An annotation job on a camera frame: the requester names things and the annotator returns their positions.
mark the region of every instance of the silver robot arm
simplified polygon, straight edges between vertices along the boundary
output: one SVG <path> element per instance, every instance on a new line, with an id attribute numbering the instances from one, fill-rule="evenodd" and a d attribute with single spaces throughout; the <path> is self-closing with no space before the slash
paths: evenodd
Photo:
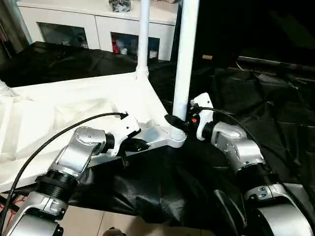
<path id="1" fill-rule="evenodd" d="M 207 93 L 190 102 L 194 106 L 212 108 Z M 235 174 L 239 188 L 257 216 L 255 224 L 266 224 L 271 236 L 314 236 L 310 224 L 293 199 L 266 164 L 258 145 L 246 132 L 224 122 L 213 123 L 213 111 L 202 110 L 192 115 L 198 125 L 196 136 L 209 140 L 221 150 Z"/>
<path id="2" fill-rule="evenodd" d="M 68 200 L 80 182 L 92 155 L 101 152 L 114 157 L 128 137 L 141 131 L 132 116 L 110 133 L 90 127 L 77 128 L 48 172 L 36 179 L 39 187 L 31 192 L 3 236 L 62 236 L 61 220 L 68 208 Z"/>

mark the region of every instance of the tile floor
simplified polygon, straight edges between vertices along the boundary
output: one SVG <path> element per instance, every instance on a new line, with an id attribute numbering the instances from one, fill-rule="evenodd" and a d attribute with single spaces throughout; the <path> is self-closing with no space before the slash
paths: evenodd
<path id="1" fill-rule="evenodd" d="M 214 236 L 210 231 L 147 224 L 140 217 L 70 206 L 60 222 L 63 236 L 102 236 L 111 227 L 127 236 Z"/>

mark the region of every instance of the black tarp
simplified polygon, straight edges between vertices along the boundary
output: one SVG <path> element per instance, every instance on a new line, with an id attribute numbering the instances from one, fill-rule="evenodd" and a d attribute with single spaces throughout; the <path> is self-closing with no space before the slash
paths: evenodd
<path id="1" fill-rule="evenodd" d="M 0 79 L 16 87 L 132 72 L 135 67 L 124 55 L 35 43 L 0 68 Z M 171 111 L 176 65 L 150 61 L 149 70 L 152 86 Z M 213 70 L 203 65 L 193 70 L 189 97 L 208 92 L 215 108 L 234 114 L 267 147 L 264 156 L 281 180 L 298 182 L 294 177 L 298 173 L 315 185 L 313 91 L 315 84 L 310 81 Z M 226 118 L 220 120 L 231 123 Z M 295 173 L 280 158 L 290 163 Z M 194 136 L 189 136 L 182 148 L 147 151 L 131 156 L 129 162 L 127 169 L 120 160 L 90 168 L 70 203 L 140 215 L 152 223 L 209 229 L 217 235 L 227 234 L 213 191 L 222 190 L 243 208 L 224 155 Z"/>

